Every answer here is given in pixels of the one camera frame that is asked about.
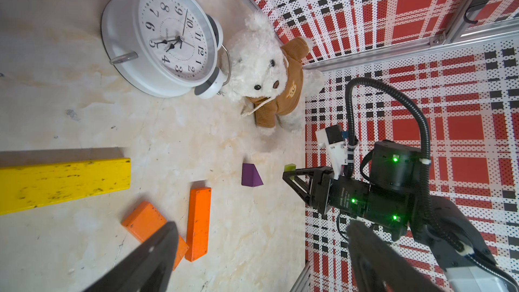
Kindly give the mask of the purple triangle block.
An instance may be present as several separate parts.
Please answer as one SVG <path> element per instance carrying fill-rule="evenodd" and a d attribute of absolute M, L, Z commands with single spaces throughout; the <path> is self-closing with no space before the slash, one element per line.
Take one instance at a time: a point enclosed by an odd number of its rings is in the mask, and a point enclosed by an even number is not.
<path fill-rule="evenodd" d="M 241 185 L 244 187 L 259 187 L 264 184 L 258 169 L 254 164 L 243 163 Z"/>

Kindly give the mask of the orange trapezoid block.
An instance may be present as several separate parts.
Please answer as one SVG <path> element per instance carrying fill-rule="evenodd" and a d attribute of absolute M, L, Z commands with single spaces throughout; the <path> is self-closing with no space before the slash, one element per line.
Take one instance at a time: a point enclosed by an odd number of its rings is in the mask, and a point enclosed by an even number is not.
<path fill-rule="evenodd" d="M 166 218 L 148 201 L 142 201 L 122 222 L 121 225 L 139 242 L 143 243 L 167 223 Z M 190 250 L 186 239 L 178 238 L 173 271 L 175 271 Z"/>

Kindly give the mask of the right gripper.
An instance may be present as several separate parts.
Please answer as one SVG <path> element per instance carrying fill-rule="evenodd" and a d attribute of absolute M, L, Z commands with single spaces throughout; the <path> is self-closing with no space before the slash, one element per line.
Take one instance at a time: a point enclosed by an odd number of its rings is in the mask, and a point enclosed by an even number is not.
<path fill-rule="evenodd" d="M 392 239 L 408 231 L 420 190 L 419 148 L 379 141 L 362 160 L 370 166 L 363 181 L 335 178 L 331 168 L 301 168 L 285 171 L 286 182 L 309 207 L 326 215 L 336 208 L 352 218 L 382 226 Z"/>

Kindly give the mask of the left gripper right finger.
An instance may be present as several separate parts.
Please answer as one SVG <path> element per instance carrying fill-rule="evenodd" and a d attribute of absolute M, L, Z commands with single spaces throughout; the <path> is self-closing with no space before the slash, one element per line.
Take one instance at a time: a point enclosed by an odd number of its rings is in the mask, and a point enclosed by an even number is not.
<path fill-rule="evenodd" d="M 347 236 L 359 291 L 440 291 L 364 223 L 352 221 Z"/>

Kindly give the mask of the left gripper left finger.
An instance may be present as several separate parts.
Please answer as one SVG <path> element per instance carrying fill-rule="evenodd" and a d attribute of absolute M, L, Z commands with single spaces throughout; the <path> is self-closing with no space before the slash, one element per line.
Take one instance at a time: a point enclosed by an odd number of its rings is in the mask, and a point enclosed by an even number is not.
<path fill-rule="evenodd" d="M 87 291 L 166 291 L 178 249 L 178 229 L 167 222 Z"/>

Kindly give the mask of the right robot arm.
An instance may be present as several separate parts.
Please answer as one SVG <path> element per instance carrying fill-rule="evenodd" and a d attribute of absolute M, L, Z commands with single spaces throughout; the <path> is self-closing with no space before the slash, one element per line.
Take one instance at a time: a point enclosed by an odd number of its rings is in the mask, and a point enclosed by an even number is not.
<path fill-rule="evenodd" d="M 414 117 L 420 147 L 378 141 L 362 160 L 370 172 L 353 177 L 355 134 L 352 92 L 358 85 L 379 90 L 400 102 Z M 485 240 L 452 201 L 429 189 L 431 133 L 420 108 L 404 93 L 373 78 L 354 78 L 345 88 L 347 130 L 339 125 L 317 131 L 331 166 L 286 171 L 283 180 L 311 208 L 331 208 L 350 217 L 341 233 L 360 291 L 436 291 L 435 284 L 394 251 L 366 221 L 385 228 L 393 241 L 411 232 L 428 247 L 454 291 L 517 291 L 517 282 L 501 270 Z"/>

